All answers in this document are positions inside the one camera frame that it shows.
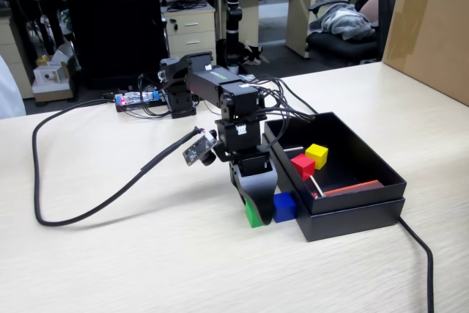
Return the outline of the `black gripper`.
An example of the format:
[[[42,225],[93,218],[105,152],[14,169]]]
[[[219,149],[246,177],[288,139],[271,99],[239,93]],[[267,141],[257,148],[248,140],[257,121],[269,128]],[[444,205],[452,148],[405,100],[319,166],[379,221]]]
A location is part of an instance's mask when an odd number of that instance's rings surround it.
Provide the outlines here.
[[[261,118],[229,122],[216,120],[218,141],[213,148],[222,162],[229,162],[230,180],[244,205],[249,203],[263,225],[273,220],[274,193],[278,182],[270,154],[261,146]]]

